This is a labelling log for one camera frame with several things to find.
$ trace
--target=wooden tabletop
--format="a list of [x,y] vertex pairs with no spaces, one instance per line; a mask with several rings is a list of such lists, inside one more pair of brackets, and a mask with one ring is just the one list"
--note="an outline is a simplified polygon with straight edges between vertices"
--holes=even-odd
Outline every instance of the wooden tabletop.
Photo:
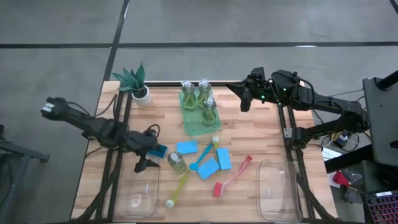
[[[104,83],[98,112],[104,110],[113,95],[118,93],[118,86],[119,82]],[[286,162],[277,105],[261,104],[260,101],[255,100],[252,102],[250,111],[242,113],[239,109],[240,99],[234,93],[225,87],[214,87],[213,93],[218,105],[221,129],[211,134],[187,136],[184,132],[178,99],[179,91],[180,88],[176,87],[150,88],[151,104],[137,106],[133,103],[129,128],[143,131],[152,124],[159,124],[161,127],[159,143],[168,147],[167,154],[175,151],[176,142],[196,139],[199,143],[198,153],[183,157],[188,166],[199,158],[201,152],[211,142],[211,137],[217,135],[220,138],[219,147],[229,149],[232,170],[224,170],[221,175],[213,174],[207,180],[201,180],[196,173],[192,172],[178,196],[175,207],[169,210],[164,207],[164,203],[172,197],[181,175],[174,173],[168,165],[167,159],[159,161],[160,171],[156,168],[148,168],[140,174],[135,174],[133,169],[137,157],[133,153],[127,153],[123,157],[113,221],[264,222],[259,208],[259,190],[262,190],[259,189],[260,163],[264,160]],[[310,111],[295,111],[294,113],[297,126],[313,126]],[[103,116],[112,118],[112,111],[107,111]],[[98,146],[97,142],[91,142],[88,152]],[[336,216],[336,208],[319,147],[308,146],[303,152],[311,191],[326,210]],[[217,181],[224,182],[230,178],[240,168],[247,155],[250,155],[253,160],[246,170],[228,185],[221,198],[214,198],[215,183]],[[82,214],[98,193],[105,157],[106,150],[101,149],[86,158],[72,218]],[[203,161],[210,157],[214,157],[214,150]],[[158,178],[160,178],[159,188],[157,187]],[[302,199],[303,216],[307,217],[305,201]],[[108,201],[104,205],[104,216],[106,216],[107,209]]]

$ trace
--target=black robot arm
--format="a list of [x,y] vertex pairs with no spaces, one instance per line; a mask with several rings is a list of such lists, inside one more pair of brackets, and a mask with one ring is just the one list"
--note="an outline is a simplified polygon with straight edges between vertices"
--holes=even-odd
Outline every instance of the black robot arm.
[[90,116],[70,107],[63,98],[47,98],[47,102],[40,112],[44,118],[53,121],[66,121],[74,125],[83,130],[81,134],[83,137],[88,140],[95,138],[108,149],[123,147],[125,152],[134,152],[137,156],[140,156],[140,160],[134,169],[137,173],[143,171],[146,167],[159,166],[146,159],[147,151],[159,146],[157,132],[153,129],[147,129],[143,133],[127,131],[122,122]]
[[[310,88],[300,82],[308,83]],[[335,133],[342,130],[361,133],[369,129],[367,114],[357,101],[346,101],[315,92],[308,81],[300,78],[297,72],[278,70],[270,79],[265,78],[264,68],[254,68],[243,81],[229,83],[227,87],[241,99],[241,111],[247,112],[253,99],[262,103],[277,103],[291,106],[295,110],[322,110],[341,114],[341,118],[311,128],[296,128],[291,133],[291,143],[305,148],[311,138]]]

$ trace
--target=small bottle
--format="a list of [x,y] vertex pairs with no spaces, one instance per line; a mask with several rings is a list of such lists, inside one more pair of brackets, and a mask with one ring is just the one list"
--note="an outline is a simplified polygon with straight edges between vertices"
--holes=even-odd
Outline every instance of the small bottle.
[[213,94],[210,94],[203,105],[202,121],[206,126],[211,126],[216,123],[216,101]]
[[202,79],[199,82],[199,96],[198,96],[198,106],[204,108],[205,101],[209,98],[211,93],[210,83],[206,79]]
[[189,80],[185,80],[181,82],[181,84],[182,92],[184,94],[182,105],[186,110],[194,110],[197,104],[197,97],[194,93],[195,86],[192,85]]
[[187,170],[187,165],[185,164],[184,159],[179,152],[170,153],[167,157],[167,162],[175,170],[177,175],[180,175]]

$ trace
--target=blue spoon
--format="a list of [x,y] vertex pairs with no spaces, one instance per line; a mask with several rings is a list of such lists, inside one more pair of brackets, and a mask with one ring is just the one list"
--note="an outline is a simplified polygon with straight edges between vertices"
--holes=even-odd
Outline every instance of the blue spoon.
[[210,152],[211,148],[213,147],[213,144],[210,144],[206,147],[206,149],[203,151],[197,162],[191,163],[189,165],[189,169],[191,170],[197,170],[199,168],[199,163],[203,160],[203,158]]

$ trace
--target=concrete floor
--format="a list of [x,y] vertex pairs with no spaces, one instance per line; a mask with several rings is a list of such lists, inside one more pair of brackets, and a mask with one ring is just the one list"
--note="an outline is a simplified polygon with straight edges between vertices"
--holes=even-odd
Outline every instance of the concrete floor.
[[[112,43],[123,0],[0,0],[0,44]],[[397,41],[398,15],[388,0],[130,0],[120,43]],[[0,49],[0,124],[5,137],[51,154],[34,161],[14,223],[69,219],[87,141],[40,109],[62,96],[95,112],[110,49]],[[395,71],[398,47],[118,49],[112,71],[143,62],[147,80],[241,80],[253,67],[267,76],[295,70],[322,95],[358,90],[362,79]],[[339,96],[356,100],[362,93]],[[320,113],[323,120],[335,114]],[[361,136],[360,144],[368,144]],[[361,205],[339,217],[361,221]]]

